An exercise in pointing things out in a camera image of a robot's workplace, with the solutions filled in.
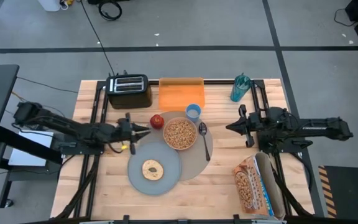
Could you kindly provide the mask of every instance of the black metal frame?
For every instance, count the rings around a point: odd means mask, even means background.
[[[287,216],[284,218],[284,221],[279,221],[240,219],[238,215],[233,215],[233,219],[225,220],[129,220],[129,216],[124,215],[122,220],[105,220],[92,222],[89,217],[78,217],[23,224],[79,224],[84,222],[90,222],[89,224],[358,224],[358,220],[339,218]]]
[[[0,142],[55,164],[62,164],[62,154],[60,152],[31,141],[2,126],[0,126]]]
[[[254,82],[256,84],[258,84],[258,86],[262,86],[263,88],[261,88],[261,94],[262,94],[262,101],[264,104],[264,109],[269,107],[269,103],[267,100],[267,95],[266,92],[264,91],[264,81],[263,80],[254,80]],[[95,93],[95,97],[94,97],[94,103],[93,103],[93,108],[92,108],[92,114],[91,114],[91,123],[93,123],[96,120],[96,115],[98,112],[98,105],[99,105],[99,99],[100,99],[100,94],[102,92],[103,86],[105,85],[105,81],[98,81],[97,85],[96,85],[96,93]],[[149,80],[149,83],[151,85],[158,85],[159,81],[158,80]],[[204,84],[205,85],[233,85],[234,84],[234,80],[204,80]],[[251,88],[252,91],[252,96],[254,99],[254,106],[255,106],[255,110],[260,110],[259,107],[259,102],[257,99],[257,92],[255,87],[253,86],[253,88]],[[107,116],[107,108],[108,108],[108,98],[106,97],[106,95],[104,96],[104,100],[103,100],[103,107],[102,107],[102,113],[101,113],[101,119],[100,119],[100,123],[104,123],[106,121],[106,116]],[[284,179],[284,174],[283,174],[283,168],[282,168],[282,163],[281,163],[281,159],[280,159],[280,155],[279,153],[277,154],[272,154],[275,162],[276,162],[276,169],[277,169],[277,173],[278,176],[282,179],[283,183],[285,183],[285,179]],[[100,160],[100,155],[95,155],[94,156],[94,163],[96,163],[96,168],[98,168],[99,166],[99,160]],[[81,175],[80,175],[80,183],[79,183],[79,187],[83,184],[83,180],[85,179],[87,170],[88,170],[88,163],[89,163],[89,155],[85,155],[84,159],[83,159],[83,166],[81,169]],[[88,201],[86,204],[86,216],[88,218],[91,218],[91,214],[92,214],[92,209],[93,209],[93,199],[94,199],[94,191],[95,191],[95,185],[96,185],[96,178],[97,178],[97,170],[96,170],[96,174],[94,175],[93,180],[90,183],[90,187],[89,187],[89,192],[88,192]],[[283,199],[284,199],[284,204],[285,204],[285,212],[287,215],[291,215],[291,207],[289,202],[286,200],[285,196],[283,195]],[[79,200],[79,202],[77,203],[76,207],[75,207],[75,212],[74,212],[74,216],[75,218],[80,216],[80,210],[81,210],[81,201],[82,199]],[[236,222],[235,223],[250,223],[250,220],[241,220],[235,217]],[[138,223],[181,223],[181,220],[136,220],[136,222]],[[188,223],[189,220],[182,220],[182,223]],[[192,220],[192,223],[219,223],[219,224],[223,224],[223,223],[233,223],[233,220]],[[128,220],[125,221],[125,219],[121,220],[115,220],[114,223],[128,223]]]
[[[9,159],[2,158],[0,161],[0,168],[5,170],[11,170],[12,166],[9,165],[8,163],[9,163]]]
[[[11,190],[11,186],[12,186],[12,181],[9,180],[9,177],[6,177],[4,185],[2,187],[2,193],[0,196],[0,208],[5,208],[7,202],[7,196],[9,195],[9,191]]]

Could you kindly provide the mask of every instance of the bowl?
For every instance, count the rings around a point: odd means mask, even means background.
[[[177,128],[171,127],[173,123],[179,123]],[[191,136],[189,140],[186,139],[186,133]],[[176,150],[185,150],[190,148],[197,140],[198,130],[196,125],[187,118],[173,118],[169,120],[163,130],[163,136],[165,142],[173,149]]]

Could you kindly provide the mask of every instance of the black cable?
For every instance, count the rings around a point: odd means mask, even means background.
[[[33,131],[47,131],[47,130],[44,130],[44,129],[39,129],[41,128],[42,126],[41,125],[38,125],[38,124],[34,124],[34,125],[25,125],[24,127],[30,129],[30,130],[33,130]]]
[[[295,115],[291,114],[290,112],[288,112],[288,114],[289,114],[291,117],[295,118],[295,121],[296,121],[296,129],[298,129],[298,128],[299,128],[298,118],[297,118]]]
[[[107,144],[107,145],[109,146],[109,148],[110,148],[113,152],[115,152],[115,153],[120,154],[120,153],[122,153],[122,152],[123,152],[123,150],[121,150],[121,151],[117,151],[117,150],[115,150],[115,149],[111,146],[110,142],[107,142],[106,144]]]
[[[18,129],[18,130],[19,130],[20,132],[22,132],[22,133],[39,134],[39,135],[48,136],[48,137],[52,137],[53,139],[56,139],[56,137],[53,136],[53,135],[44,134],[44,133],[36,133],[36,132],[34,132],[34,131],[24,131],[24,130],[21,129],[20,127],[15,126],[15,123],[12,123],[11,125],[12,125],[13,128]]]
[[[296,211],[296,213],[299,216],[312,216],[312,214],[309,213],[308,211],[306,211],[302,207],[302,205],[297,201],[297,199],[293,196],[291,191],[285,185],[284,181],[278,176],[277,171],[273,167],[273,164],[271,164],[271,166],[272,166],[274,180],[275,180],[276,184],[278,185],[278,187],[280,188],[280,190],[283,194],[283,198],[285,198],[287,200],[287,202],[289,202],[289,204],[292,205],[293,209]]]
[[[348,25],[348,24],[345,24],[345,23],[343,23],[343,22],[337,21],[337,20],[336,20],[336,14],[337,14],[338,11],[340,11],[340,10],[345,10],[345,9],[338,9],[337,11],[335,11],[334,21],[335,21],[336,23],[338,23],[338,24],[340,24],[340,25],[342,25],[342,26],[351,27],[351,26],[353,26],[353,25],[357,22],[357,21],[355,21],[355,22],[353,22],[352,24]]]
[[[28,123],[30,123],[30,122],[32,122],[32,121],[41,119],[41,118],[55,119],[55,118],[52,117],[52,116],[36,116],[36,117],[34,117],[34,118],[31,118],[31,119],[27,120],[27,121],[26,121],[26,124],[28,124]]]
[[[298,161],[301,162],[303,164],[303,166],[306,168],[306,171],[307,171],[307,173],[309,175],[309,186],[308,186],[308,188],[309,188],[309,191],[310,191],[311,187],[313,186],[313,181],[314,181],[313,174],[311,172],[310,167],[306,164],[306,162],[301,157],[298,156],[297,153],[291,152],[290,154],[293,155],[293,157],[295,157],[295,159],[298,159]]]
[[[62,163],[62,165],[59,167],[58,170],[56,171],[53,171],[53,172],[36,172],[36,171],[31,171],[31,170],[14,170],[14,171],[5,171],[5,172],[0,172],[0,174],[6,174],[8,172],[30,172],[30,173],[34,173],[34,174],[47,174],[47,175],[50,175],[50,174],[55,174],[57,172],[60,172],[60,170],[63,168],[63,166],[70,160],[74,157],[75,155],[71,155],[68,159],[66,159],[66,161],[64,161]]]
[[[111,66],[110,60],[109,60],[109,58],[108,58],[108,57],[107,57],[107,55],[106,55],[106,51],[104,50],[104,47],[103,47],[102,41],[100,40],[99,35],[98,35],[98,33],[96,32],[96,30],[94,29],[94,27],[93,27],[93,25],[92,25],[92,22],[91,22],[91,19],[90,19],[90,17],[88,16],[88,13],[86,12],[86,9],[85,9],[85,6],[84,6],[84,3],[83,3],[82,1],[80,1],[80,2],[81,2],[81,5],[82,5],[82,8],[84,9],[84,12],[85,12],[86,18],[88,19],[89,24],[91,24],[91,27],[92,27],[92,29],[93,29],[93,32],[94,32],[94,34],[95,34],[96,38],[98,38],[98,41],[99,41],[99,43],[100,43],[100,46],[102,47],[102,51],[103,51],[104,56],[106,57],[107,63],[109,64],[109,66],[110,66],[110,69],[111,69],[112,73],[113,73],[113,74],[115,74],[115,73],[114,73],[114,70],[112,69],[112,66]]]
[[[63,112],[61,112],[60,110],[52,107],[52,106],[45,106],[45,105],[42,105],[43,107],[46,107],[46,108],[51,108],[51,109],[54,109],[55,111],[59,112],[64,118],[66,118],[65,114],[63,114]]]
[[[53,87],[53,86],[50,86],[50,85],[46,85],[46,84],[43,84],[43,83],[35,82],[35,81],[28,80],[28,79],[26,79],[26,78],[22,78],[22,77],[17,77],[17,78],[18,78],[18,79],[21,79],[21,80],[25,80],[25,81],[27,81],[27,82],[35,83],[35,84],[42,85],[42,86],[46,86],[46,87],[49,87],[49,88],[53,88],[54,90],[66,91],[66,92],[69,92],[69,93],[76,93],[76,94],[78,94],[78,92],[77,92],[77,91],[73,91],[73,90],[64,90],[64,89],[61,89],[61,88],[56,88],[56,87]]]
[[[5,112],[10,113],[12,116],[14,116],[14,113],[12,113],[12,112],[10,112],[8,110],[5,110]]]
[[[75,192],[73,198],[66,205],[66,207],[63,209],[63,211],[59,215],[57,215],[55,218],[68,218],[70,216],[75,205],[82,198],[82,195],[83,195],[84,191],[86,190],[87,186],[92,181],[92,179],[95,178],[96,168],[97,168],[97,164],[96,164],[96,160],[94,160],[91,170],[88,172],[88,175],[86,176],[83,184],[81,186],[79,186],[79,188]]]
[[[104,12],[102,10],[102,7],[105,5],[105,4],[108,4],[108,3],[111,3],[113,4],[114,6],[116,6],[118,8],[118,16],[110,16],[107,12]],[[98,6],[98,9],[99,9],[99,14],[102,16],[102,18],[104,20],[107,20],[107,21],[115,21],[117,19],[119,19],[122,15],[122,8],[121,6],[114,0],[102,0],[100,3],[99,3],[99,6]]]
[[[23,97],[19,96],[19,94],[15,93],[14,91],[11,91],[11,94],[16,96],[21,102],[26,101]]]

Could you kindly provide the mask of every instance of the cereal box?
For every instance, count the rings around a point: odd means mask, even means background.
[[[249,214],[273,216],[255,156],[248,157],[233,170],[242,211]]]

